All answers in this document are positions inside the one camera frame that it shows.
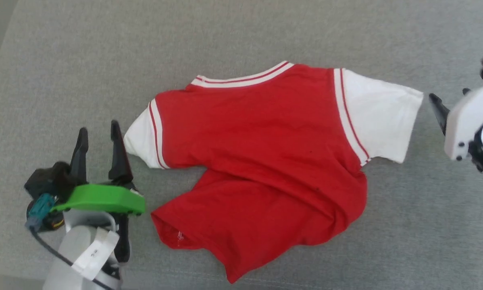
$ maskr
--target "t-shirt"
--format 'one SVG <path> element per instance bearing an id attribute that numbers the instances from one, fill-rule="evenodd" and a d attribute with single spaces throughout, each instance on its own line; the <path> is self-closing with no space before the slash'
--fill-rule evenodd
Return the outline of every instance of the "t-shirt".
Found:
<path id="1" fill-rule="evenodd" d="M 124 143 L 152 168 L 207 167 L 152 219 L 162 242 L 210 250 L 234 283 L 356 220 L 367 193 L 361 167 L 404 161 L 422 97 L 345 68 L 284 61 L 157 94 Z"/>

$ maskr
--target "striped collar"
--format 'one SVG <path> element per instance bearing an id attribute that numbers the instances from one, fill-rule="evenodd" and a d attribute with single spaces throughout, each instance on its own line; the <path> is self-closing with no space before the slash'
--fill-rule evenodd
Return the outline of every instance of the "striped collar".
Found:
<path id="1" fill-rule="evenodd" d="M 258 74 L 248 75 L 246 77 L 236 77 L 234 79 L 210 79 L 203 75 L 198 75 L 193 81 L 192 85 L 203 88 L 239 88 L 255 84 L 260 84 L 277 77 L 293 66 L 288 61 L 283 61 L 280 64 Z"/>

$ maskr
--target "gray fabric surface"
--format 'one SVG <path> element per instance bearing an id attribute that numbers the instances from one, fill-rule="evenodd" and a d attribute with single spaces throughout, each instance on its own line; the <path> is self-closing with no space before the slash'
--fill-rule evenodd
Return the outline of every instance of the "gray fabric surface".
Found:
<path id="1" fill-rule="evenodd" d="M 23 228 L 22 185 L 69 160 L 87 126 L 88 177 L 105 180 L 109 123 L 125 132 L 157 92 L 197 74 L 258 73 L 282 60 L 350 68 L 436 92 L 453 105 L 482 85 L 483 0 L 20 0 L 0 51 L 0 273 L 43 279 L 52 257 Z M 131 158 L 148 210 L 202 169 L 151 170 Z M 425 101 L 406 162 L 365 166 L 368 204 L 345 233 L 298 246 L 232 289 L 483 289 L 483 176 L 450 162 Z M 57 245 L 62 231 L 43 237 Z M 164 246 L 131 221 L 125 286 L 225 289 L 207 251 Z"/>

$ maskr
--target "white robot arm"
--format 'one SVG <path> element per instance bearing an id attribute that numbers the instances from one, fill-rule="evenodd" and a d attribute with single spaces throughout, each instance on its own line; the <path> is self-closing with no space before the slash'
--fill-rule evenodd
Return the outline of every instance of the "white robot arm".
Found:
<path id="1" fill-rule="evenodd" d="M 465 97 L 452 110 L 446 108 L 435 94 L 430 94 L 429 99 L 446 136 L 446 154 L 457 161 L 471 157 L 476 168 L 483 172 L 483 87 L 474 91 L 464 89 L 463 93 Z"/>

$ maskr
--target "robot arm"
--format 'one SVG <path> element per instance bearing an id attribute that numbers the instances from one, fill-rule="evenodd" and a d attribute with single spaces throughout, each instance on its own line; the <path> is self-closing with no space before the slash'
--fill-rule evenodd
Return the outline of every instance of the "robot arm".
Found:
<path id="1" fill-rule="evenodd" d="M 429 99 L 446 136 L 446 154 L 457 161 L 470 156 L 478 171 L 483 172 L 483 87 L 474 91 L 464 89 L 463 93 L 465 97 L 452 110 L 446 108 L 435 94 L 430 94 Z"/>
<path id="2" fill-rule="evenodd" d="M 111 123 L 114 144 L 109 181 L 89 184 L 85 172 L 87 130 L 82 128 L 71 163 L 37 169 L 25 184 L 33 201 L 25 226 L 55 255 L 44 290 L 118 290 L 120 266 L 129 261 L 129 215 L 141 215 L 145 201 L 134 186 L 118 122 Z M 66 225 L 59 250 L 37 232 Z"/>

